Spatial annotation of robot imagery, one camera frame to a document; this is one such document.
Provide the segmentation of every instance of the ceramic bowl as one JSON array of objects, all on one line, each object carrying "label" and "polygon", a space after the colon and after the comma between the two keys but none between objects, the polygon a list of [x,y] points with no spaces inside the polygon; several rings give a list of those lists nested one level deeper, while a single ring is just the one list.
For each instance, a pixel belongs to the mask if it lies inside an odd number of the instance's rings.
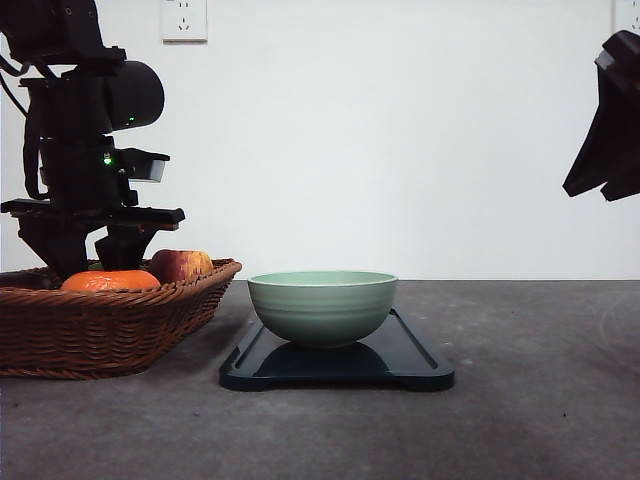
[{"label": "ceramic bowl", "polygon": [[373,333],[389,314],[398,279],[354,271],[259,275],[249,293],[265,327],[314,348],[349,345]]}]

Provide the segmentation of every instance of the wicker basket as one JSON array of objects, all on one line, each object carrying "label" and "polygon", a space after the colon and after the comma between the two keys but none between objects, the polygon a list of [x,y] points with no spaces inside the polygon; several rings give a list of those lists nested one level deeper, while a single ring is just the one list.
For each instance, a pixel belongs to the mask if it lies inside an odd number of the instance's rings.
[{"label": "wicker basket", "polygon": [[146,290],[0,288],[0,377],[85,380],[147,369],[211,319],[242,268],[213,264],[208,275]]}]

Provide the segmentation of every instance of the wall socket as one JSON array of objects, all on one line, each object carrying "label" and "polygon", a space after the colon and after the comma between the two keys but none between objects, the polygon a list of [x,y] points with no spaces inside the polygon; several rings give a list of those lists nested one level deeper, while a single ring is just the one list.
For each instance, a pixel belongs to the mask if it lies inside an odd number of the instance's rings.
[{"label": "wall socket", "polygon": [[628,30],[640,35],[640,0],[615,0],[613,2],[613,30]]},{"label": "wall socket", "polygon": [[206,42],[207,0],[160,0],[162,40]]}]

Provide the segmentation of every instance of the gray table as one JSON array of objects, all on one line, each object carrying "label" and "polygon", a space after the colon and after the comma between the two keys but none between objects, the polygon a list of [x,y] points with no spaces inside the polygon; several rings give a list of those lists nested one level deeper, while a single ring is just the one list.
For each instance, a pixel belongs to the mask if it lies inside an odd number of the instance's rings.
[{"label": "gray table", "polygon": [[0,380],[4,478],[640,478],[640,282],[401,282],[396,303],[453,389],[225,390],[255,318],[234,282],[143,374]]}]

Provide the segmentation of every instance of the basket rim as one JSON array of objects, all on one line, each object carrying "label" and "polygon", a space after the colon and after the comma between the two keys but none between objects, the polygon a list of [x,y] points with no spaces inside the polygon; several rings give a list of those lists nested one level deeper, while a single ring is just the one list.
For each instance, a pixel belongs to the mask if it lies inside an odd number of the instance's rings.
[{"label": "basket rim", "polygon": [[[29,302],[33,305],[49,303],[51,301],[69,302],[70,304],[99,301],[108,306],[118,304],[130,305],[142,302],[149,304],[163,304],[175,301],[177,297],[188,298],[201,290],[220,283],[230,281],[242,269],[242,264],[232,258],[212,260],[214,270],[206,275],[164,283],[159,287],[145,289],[112,289],[112,290],[31,290],[28,288],[1,287],[0,305],[21,304]],[[49,272],[47,267],[20,270],[19,272]]]}]

